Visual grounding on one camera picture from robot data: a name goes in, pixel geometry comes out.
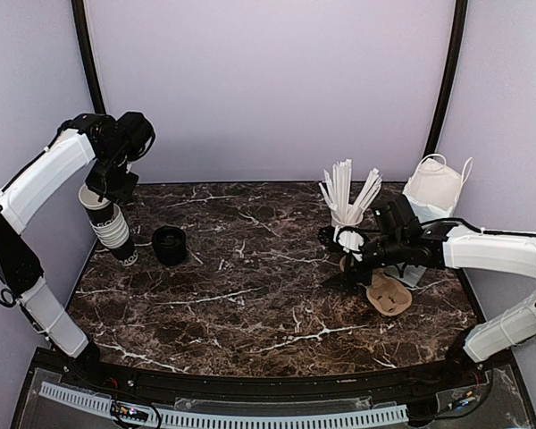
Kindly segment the white paper bag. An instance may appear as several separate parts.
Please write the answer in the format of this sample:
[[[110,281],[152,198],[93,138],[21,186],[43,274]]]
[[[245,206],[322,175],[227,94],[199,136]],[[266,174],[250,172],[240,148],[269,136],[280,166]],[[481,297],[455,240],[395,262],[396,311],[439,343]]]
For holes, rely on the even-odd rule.
[[[472,163],[473,159],[469,157],[462,172],[457,172],[448,166],[446,157],[441,154],[422,159],[403,189],[420,223],[447,218],[454,213]]]

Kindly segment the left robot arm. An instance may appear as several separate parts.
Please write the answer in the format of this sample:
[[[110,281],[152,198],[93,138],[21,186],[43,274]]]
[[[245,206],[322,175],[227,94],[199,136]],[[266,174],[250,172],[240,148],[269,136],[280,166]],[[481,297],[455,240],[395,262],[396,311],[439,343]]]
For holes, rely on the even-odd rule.
[[[107,114],[80,114],[64,122],[53,140],[0,189],[0,280],[19,306],[66,357],[72,372],[90,390],[108,382],[98,363],[99,348],[72,319],[50,290],[33,245],[45,227],[29,224],[44,205],[78,171],[90,169],[79,190],[97,240],[124,266],[138,259],[133,238],[119,207],[131,199],[138,176],[131,165],[155,142],[150,121],[140,112],[115,119]]]

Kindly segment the stack of paper cups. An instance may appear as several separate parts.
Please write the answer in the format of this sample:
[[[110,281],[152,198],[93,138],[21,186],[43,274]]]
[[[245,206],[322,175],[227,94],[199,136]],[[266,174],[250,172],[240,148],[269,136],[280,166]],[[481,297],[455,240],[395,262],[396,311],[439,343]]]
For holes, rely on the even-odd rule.
[[[138,260],[138,252],[121,209],[109,199],[99,197],[86,185],[81,186],[78,197],[100,243],[121,265],[133,265]]]

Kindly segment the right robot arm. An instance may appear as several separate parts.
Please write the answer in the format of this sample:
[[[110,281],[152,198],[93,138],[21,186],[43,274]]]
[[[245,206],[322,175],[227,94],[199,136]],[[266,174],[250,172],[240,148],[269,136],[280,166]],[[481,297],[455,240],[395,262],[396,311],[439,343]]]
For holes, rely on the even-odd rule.
[[[325,286],[369,286],[373,271],[396,265],[482,269],[536,280],[536,232],[487,230],[456,217],[420,222],[404,195],[374,207],[373,215],[380,233],[374,240],[352,226],[320,229],[318,240],[346,255],[343,272]],[[471,375],[473,363],[531,337],[536,337],[536,290],[501,315],[461,332],[439,366],[438,379],[456,388]]]

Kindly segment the stack of black lids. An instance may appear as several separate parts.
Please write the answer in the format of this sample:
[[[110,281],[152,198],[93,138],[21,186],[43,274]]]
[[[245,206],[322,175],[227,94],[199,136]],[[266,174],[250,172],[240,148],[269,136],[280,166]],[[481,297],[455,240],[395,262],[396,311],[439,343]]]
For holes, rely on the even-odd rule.
[[[152,247],[162,265],[179,265],[187,258],[186,233],[178,227],[162,226],[153,233]]]

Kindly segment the brown cardboard cup carrier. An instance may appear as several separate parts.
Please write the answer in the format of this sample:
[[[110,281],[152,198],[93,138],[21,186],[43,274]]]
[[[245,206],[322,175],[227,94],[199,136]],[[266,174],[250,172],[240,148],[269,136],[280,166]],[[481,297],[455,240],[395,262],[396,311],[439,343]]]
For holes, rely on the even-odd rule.
[[[408,310],[412,304],[412,293],[397,279],[388,276],[383,270],[375,270],[372,274],[372,283],[365,286],[357,283],[348,288],[352,295],[363,293],[382,315],[395,316]]]

